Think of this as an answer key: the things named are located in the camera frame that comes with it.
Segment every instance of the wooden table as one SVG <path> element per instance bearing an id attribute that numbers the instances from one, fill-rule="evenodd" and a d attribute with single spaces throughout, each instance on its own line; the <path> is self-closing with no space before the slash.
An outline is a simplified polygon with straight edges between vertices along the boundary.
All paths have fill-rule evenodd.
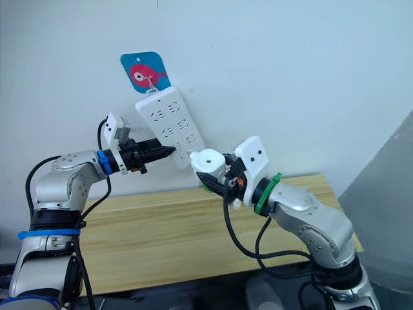
<path id="1" fill-rule="evenodd" d="M 339 208 L 322 175 L 283 181 L 304 187 L 322 203 Z M 231 210 L 230 214 L 241 243 L 253 251 L 265 219 L 244 207 Z M 262 253 L 306 251 L 298 237 L 274 221 L 261 245 Z M 232 243 L 223 219 L 222 199 L 203 189 L 107 199 L 88 216 L 81 248 L 94 294 L 259 268 L 254 259 L 244 256 Z M 267 264 L 302 260 L 305 258 L 284 256 L 267 260 Z"/>

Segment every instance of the blue tag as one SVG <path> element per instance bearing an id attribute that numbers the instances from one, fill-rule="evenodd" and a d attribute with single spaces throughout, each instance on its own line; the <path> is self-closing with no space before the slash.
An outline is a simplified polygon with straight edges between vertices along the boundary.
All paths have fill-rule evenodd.
<path id="1" fill-rule="evenodd" d="M 142 94 L 170 86 L 162 58 L 155 52 L 123 54 L 121 63 L 132 86 Z"/>

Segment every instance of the white power strip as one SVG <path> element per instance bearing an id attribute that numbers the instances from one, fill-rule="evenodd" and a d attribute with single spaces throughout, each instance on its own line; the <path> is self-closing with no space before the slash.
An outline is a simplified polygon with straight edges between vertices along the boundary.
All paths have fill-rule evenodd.
<path id="1" fill-rule="evenodd" d="M 189 155 L 205 148 L 185 102 L 175 87 L 168 87 L 135 106 L 164 146 L 175 147 L 171 157 L 179 168 L 190 165 Z"/>

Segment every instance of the white wall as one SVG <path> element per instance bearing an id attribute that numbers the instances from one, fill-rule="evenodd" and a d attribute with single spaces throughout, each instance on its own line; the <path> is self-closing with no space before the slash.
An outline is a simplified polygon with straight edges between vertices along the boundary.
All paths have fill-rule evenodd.
<path id="1" fill-rule="evenodd" d="M 205 141 L 258 134 L 272 172 L 327 176 L 340 195 L 411 109 L 410 1 L 1 1 L 1 261 L 27 229 L 40 160 L 96 148 L 99 121 L 142 98 L 119 62 L 153 50 Z M 191 187 L 160 163 L 113 195 Z M 103 184 L 92 196 L 103 193 Z"/>

